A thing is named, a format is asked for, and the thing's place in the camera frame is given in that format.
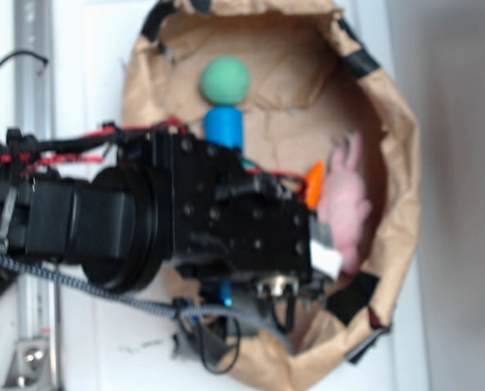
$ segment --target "white label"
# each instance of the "white label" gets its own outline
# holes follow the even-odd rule
[[[343,263],[342,254],[334,248],[326,247],[316,240],[311,240],[309,247],[311,249],[312,267],[332,278],[334,281],[339,279]]]

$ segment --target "robotic arm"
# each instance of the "robotic arm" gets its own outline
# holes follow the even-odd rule
[[[0,144],[0,254],[81,265],[116,293],[143,289],[163,261],[262,298],[320,290],[328,276],[313,270],[310,244],[328,248],[329,229],[300,195],[279,175],[248,172],[237,151],[179,129],[105,125],[50,142],[10,132]],[[117,145],[117,164],[93,182],[35,172],[47,152],[80,160],[105,143]]]

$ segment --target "green ball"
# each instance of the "green ball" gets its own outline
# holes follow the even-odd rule
[[[214,59],[201,76],[201,91],[214,104],[239,104],[249,90],[248,67],[240,59],[229,55]]]

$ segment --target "gray cable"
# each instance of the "gray cable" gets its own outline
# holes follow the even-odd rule
[[[154,301],[140,300],[128,295],[120,295],[106,291],[105,289],[87,283],[82,279],[77,279],[70,275],[65,275],[57,271],[52,271],[41,266],[28,265],[25,263],[17,262],[8,256],[0,256],[0,267],[14,271],[16,273],[27,273],[29,275],[36,275],[42,279],[48,279],[54,283],[65,285],[70,288],[78,289],[82,292],[88,293],[92,296],[100,297],[102,299],[118,301],[120,303],[130,305],[141,311],[145,311],[149,314],[161,316],[165,318],[174,319],[176,317],[182,318],[194,318],[199,316],[225,316],[232,317],[240,320],[244,323],[250,323],[255,327],[263,328],[277,339],[279,339],[286,347],[292,351],[291,342],[280,333],[272,325],[266,323],[262,318],[257,315],[235,310],[233,308],[224,307],[223,305],[201,305],[201,306],[188,306],[182,309],[170,304],[157,303]]]

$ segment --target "brown paper bag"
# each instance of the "brown paper bag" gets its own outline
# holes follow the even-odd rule
[[[359,131],[364,139],[361,173],[373,212],[360,245],[361,272],[327,292],[325,308],[298,308],[303,322],[292,335],[295,356],[260,332],[242,340],[230,372],[259,389],[307,389],[358,357],[391,324],[417,242],[417,122],[345,23],[343,10],[328,0],[176,0],[154,8],[133,48],[125,125],[176,116],[201,136],[211,107],[199,78],[218,55],[235,55],[251,70],[251,92],[239,107],[244,154],[263,167],[305,173],[346,134]],[[166,281],[171,297],[200,300],[197,282],[171,270]],[[226,354],[220,367],[231,358]]]

